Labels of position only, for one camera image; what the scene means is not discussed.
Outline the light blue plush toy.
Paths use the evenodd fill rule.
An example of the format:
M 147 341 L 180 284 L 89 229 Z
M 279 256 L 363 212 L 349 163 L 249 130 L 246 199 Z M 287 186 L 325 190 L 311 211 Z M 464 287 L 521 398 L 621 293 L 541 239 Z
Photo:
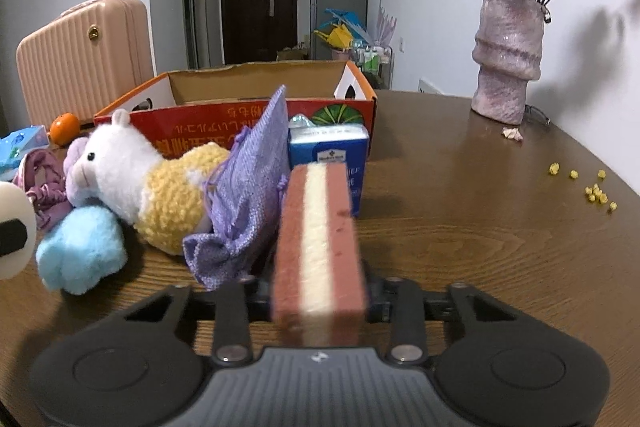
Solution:
M 102 206 L 72 210 L 36 249 L 38 274 L 48 291 L 84 295 L 128 260 L 117 217 Z

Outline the orange fruit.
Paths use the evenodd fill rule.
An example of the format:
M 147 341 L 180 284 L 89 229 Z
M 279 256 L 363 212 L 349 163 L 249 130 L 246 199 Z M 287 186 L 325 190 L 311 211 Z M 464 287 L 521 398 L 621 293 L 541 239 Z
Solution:
M 65 113 L 55 118 L 49 129 L 52 143 L 64 147 L 73 142 L 81 134 L 81 123 L 73 113 Z

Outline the purple drawstring fabric pouch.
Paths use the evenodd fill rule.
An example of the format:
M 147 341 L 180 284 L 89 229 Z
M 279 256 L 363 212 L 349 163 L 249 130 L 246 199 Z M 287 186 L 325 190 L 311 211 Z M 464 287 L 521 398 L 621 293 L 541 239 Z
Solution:
M 207 232 L 182 240 L 194 279 L 213 291 L 250 274 L 276 234 L 290 179 L 286 88 L 280 87 L 254 127 L 234 138 L 230 155 L 204 182 Z

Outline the blue wet wipes pack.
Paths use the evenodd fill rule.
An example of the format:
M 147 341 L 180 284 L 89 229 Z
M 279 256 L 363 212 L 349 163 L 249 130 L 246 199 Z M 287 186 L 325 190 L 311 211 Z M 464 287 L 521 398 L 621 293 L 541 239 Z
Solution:
M 32 150 L 48 148 L 48 132 L 44 126 L 29 126 L 11 132 L 0 142 L 0 180 L 11 182 L 21 161 Z

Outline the yellow bag on pile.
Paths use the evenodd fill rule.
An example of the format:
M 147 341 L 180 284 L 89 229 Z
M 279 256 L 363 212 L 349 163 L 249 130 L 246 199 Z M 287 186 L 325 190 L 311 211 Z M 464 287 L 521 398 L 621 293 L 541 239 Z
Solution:
M 352 46 L 352 40 L 354 40 L 352 33 L 344 24 L 334 24 L 329 32 L 316 29 L 314 35 L 331 49 L 340 51 L 348 50 Z

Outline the white round sponge ball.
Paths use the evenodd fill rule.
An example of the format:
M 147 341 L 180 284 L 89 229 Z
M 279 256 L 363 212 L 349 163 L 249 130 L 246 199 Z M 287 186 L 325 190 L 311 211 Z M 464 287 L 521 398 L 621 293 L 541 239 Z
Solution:
M 9 280 L 32 259 L 37 237 L 36 216 L 26 194 L 10 182 L 1 182 L 0 277 Z

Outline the pink cream striped sponge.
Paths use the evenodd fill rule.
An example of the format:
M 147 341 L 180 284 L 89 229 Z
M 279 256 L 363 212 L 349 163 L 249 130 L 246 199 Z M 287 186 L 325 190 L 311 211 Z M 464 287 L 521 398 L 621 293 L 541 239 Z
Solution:
M 271 320 L 287 345 L 352 347 L 367 307 L 346 166 L 294 167 L 274 255 Z

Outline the rolling cart with bottles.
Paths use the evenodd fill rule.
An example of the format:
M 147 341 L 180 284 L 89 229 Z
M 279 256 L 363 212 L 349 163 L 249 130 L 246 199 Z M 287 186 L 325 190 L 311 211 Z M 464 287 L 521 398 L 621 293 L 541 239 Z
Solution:
M 363 40 L 355 40 L 349 53 L 352 61 L 374 90 L 390 90 L 394 66 L 394 50 L 392 48 L 369 46 Z

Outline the red orange cardboard box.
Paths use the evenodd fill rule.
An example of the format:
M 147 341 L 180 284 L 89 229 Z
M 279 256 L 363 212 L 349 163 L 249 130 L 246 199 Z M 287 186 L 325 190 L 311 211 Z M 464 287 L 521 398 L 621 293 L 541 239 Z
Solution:
M 230 148 L 245 127 L 253 127 L 270 98 L 285 87 L 288 115 L 315 124 L 363 124 L 373 130 L 376 93 L 351 61 L 246 63 L 217 69 L 164 72 L 101 109 L 106 124 L 116 109 L 166 158 L 215 142 Z

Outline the pink textured ceramic vase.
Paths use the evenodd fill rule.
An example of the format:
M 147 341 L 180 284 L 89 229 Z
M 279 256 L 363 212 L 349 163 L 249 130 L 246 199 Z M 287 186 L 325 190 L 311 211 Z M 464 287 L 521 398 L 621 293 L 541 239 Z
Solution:
M 475 113 L 508 126 L 522 123 L 527 86 L 540 78 L 548 19 L 547 8 L 535 0 L 483 0 L 472 51 L 480 66 Z

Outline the pink ribbed suitcase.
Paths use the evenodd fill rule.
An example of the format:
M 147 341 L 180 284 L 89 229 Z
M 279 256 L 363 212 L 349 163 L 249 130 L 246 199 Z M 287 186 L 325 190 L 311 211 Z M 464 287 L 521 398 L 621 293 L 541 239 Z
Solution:
M 154 76 L 148 11 L 140 0 L 89 0 L 22 39 L 16 68 L 31 124 L 100 109 Z

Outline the white yellow plush alpaca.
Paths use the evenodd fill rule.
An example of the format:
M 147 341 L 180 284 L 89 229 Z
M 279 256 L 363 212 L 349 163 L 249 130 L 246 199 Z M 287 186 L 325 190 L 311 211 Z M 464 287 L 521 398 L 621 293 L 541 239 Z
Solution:
M 167 159 L 119 109 L 81 142 L 78 158 L 65 168 L 67 199 L 75 207 L 96 200 L 146 243 L 181 256 L 187 237 L 213 228 L 206 182 L 229 155 L 208 142 Z

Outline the blue handkerchief tissue pack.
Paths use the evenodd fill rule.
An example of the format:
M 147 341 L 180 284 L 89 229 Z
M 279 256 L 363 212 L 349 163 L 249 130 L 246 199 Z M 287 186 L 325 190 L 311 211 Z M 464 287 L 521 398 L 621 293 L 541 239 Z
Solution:
M 364 169 L 369 155 L 369 132 L 363 124 L 313 124 L 302 114 L 288 123 L 291 168 L 311 162 L 344 162 L 352 200 L 352 215 L 360 213 Z

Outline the fallen pink petal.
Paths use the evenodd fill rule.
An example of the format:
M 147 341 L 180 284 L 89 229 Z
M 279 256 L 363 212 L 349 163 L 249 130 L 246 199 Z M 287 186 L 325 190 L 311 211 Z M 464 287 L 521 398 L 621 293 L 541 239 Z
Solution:
M 522 142 L 524 140 L 523 135 L 518 128 L 503 128 L 501 134 L 503 138 L 507 140 L 515 142 Z

